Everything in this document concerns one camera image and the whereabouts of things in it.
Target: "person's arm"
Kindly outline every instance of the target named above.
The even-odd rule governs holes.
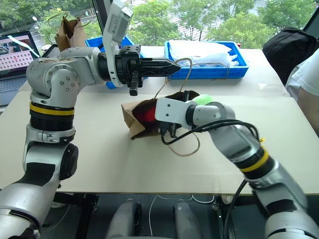
[[[298,105],[317,135],[319,135],[319,97],[308,93],[300,87],[298,92]]]

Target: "paper bag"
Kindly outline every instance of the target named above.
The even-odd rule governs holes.
[[[199,94],[195,91],[177,92],[166,98],[188,101],[194,99]],[[160,122],[155,119],[155,108],[157,99],[131,102],[121,104],[123,117],[126,125],[130,129],[130,138],[158,135]]]
[[[81,19],[78,17],[77,19],[69,21],[64,16],[54,38],[60,51],[76,46],[85,47],[84,41],[87,39]]]

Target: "white table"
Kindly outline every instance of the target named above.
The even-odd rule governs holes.
[[[214,147],[207,133],[198,133],[200,150],[179,157],[159,137],[130,140],[120,103],[149,99],[127,94],[80,93],[76,103],[75,140],[78,169],[60,191],[95,193],[233,194],[243,176]],[[254,124],[264,146],[307,194],[318,194],[319,139],[290,97],[215,96],[231,106],[237,118]],[[0,188],[23,175],[25,126],[29,92],[19,92],[0,116]],[[192,135],[174,145],[179,152],[196,147]],[[251,191],[248,187],[244,194]]]
[[[146,57],[164,57],[164,48],[142,47]],[[289,96],[275,70],[268,63],[264,53],[259,49],[241,49],[243,57],[249,62],[249,69],[241,79],[226,80],[189,80],[184,89],[194,90],[202,94],[213,96]],[[164,77],[152,77],[144,80],[139,88],[139,94],[155,95],[164,83]],[[161,91],[163,95],[170,95],[179,91],[182,80],[170,81]],[[30,91],[26,83],[21,91]],[[106,86],[88,86],[84,92],[121,93],[128,94],[127,86],[108,89]]]

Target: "window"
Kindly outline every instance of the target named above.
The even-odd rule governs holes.
[[[64,12],[67,19],[80,17],[87,38],[101,36],[91,0],[0,0],[0,34],[9,34],[28,30],[34,39],[40,54],[46,44],[55,43],[54,36]]]
[[[135,44],[170,39],[235,41],[262,48],[285,27],[303,29],[315,12],[313,0],[132,0],[128,35]]]

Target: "floor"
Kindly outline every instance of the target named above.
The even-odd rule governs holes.
[[[178,199],[189,199],[191,195],[161,195],[173,199],[156,198],[151,213],[151,224],[153,235],[157,237],[175,238],[173,221],[173,205]],[[149,208],[154,195],[149,194],[107,194],[99,195],[99,204],[93,212],[87,234],[87,239],[105,238],[108,224],[118,206],[127,199],[135,199],[142,205],[142,229],[139,236],[150,236]],[[210,201],[211,196],[197,195],[201,201]],[[309,201],[309,213],[319,224],[319,196],[311,196]],[[212,209],[212,204],[200,204],[191,200],[188,202],[197,216],[204,234],[204,239],[220,239],[218,228],[218,215]],[[75,238],[77,224],[81,213],[81,207],[64,206],[51,209],[46,224],[48,227],[42,229],[42,239],[73,239]],[[232,222],[234,235],[232,239],[256,239],[264,238],[265,219],[259,213],[256,205],[238,206],[232,211]]]

